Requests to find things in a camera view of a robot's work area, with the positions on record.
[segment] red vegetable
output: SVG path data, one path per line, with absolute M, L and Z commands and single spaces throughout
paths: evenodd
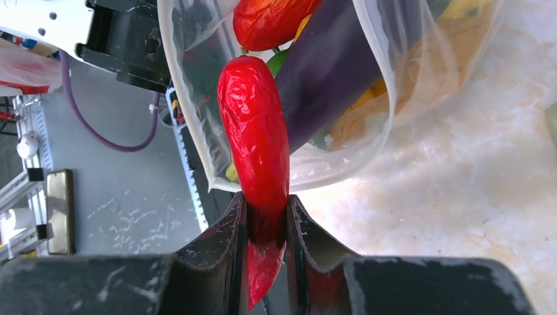
M 273 285 L 284 255 L 290 185 L 288 135 L 275 79 L 261 59 L 240 56 L 231 60 L 219 78 L 218 98 L 248 202 L 251 309 Z
M 242 48 L 266 51 L 296 36 L 300 22 L 321 0 L 240 0 L 233 28 Z

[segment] marble countertop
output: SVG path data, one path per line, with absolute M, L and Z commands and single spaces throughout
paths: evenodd
M 557 314 L 557 2 L 508 2 L 458 97 L 394 130 L 356 177 L 298 195 L 359 253 L 496 259 Z

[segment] shiny red surface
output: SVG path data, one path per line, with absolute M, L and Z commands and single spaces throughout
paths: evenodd
M 321 0 L 240 0 L 234 9 L 236 38 L 248 51 L 266 51 L 294 39 L 300 22 Z
M 249 308 L 273 285 L 286 241 L 290 152 L 275 79 L 259 58 L 240 56 L 218 84 L 221 116 L 248 202 Z

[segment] purple cable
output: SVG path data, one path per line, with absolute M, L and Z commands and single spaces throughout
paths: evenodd
M 62 87 L 64 89 L 64 94 L 68 99 L 68 103 L 70 103 L 70 108 L 74 112 L 74 115 L 78 119 L 78 121 L 83 125 L 83 127 L 100 143 L 103 145 L 119 152 L 131 153 L 131 152 L 138 152 L 145 149 L 155 137 L 157 121 L 158 121 L 158 105 L 160 101 L 160 93 L 153 94 L 153 118 L 152 118 L 152 127 L 151 132 L 147 139 L 138 146 L 121 146 L 114 142 L 109 141 L 108 139 L 101 136 L 98 132 L 96 132 L 90 124 L 87 123 L 85 118 L 83 118 L 81 112 L 79 112 L 78 105 L 76 104 L 76 100 L 74 98 L 74 93 L 72 91 L 72 84 L 70 82 L 70 62 L 69 62 L 68 53 L 65 51 L 60 50 L 60 63 L 62 64 Z

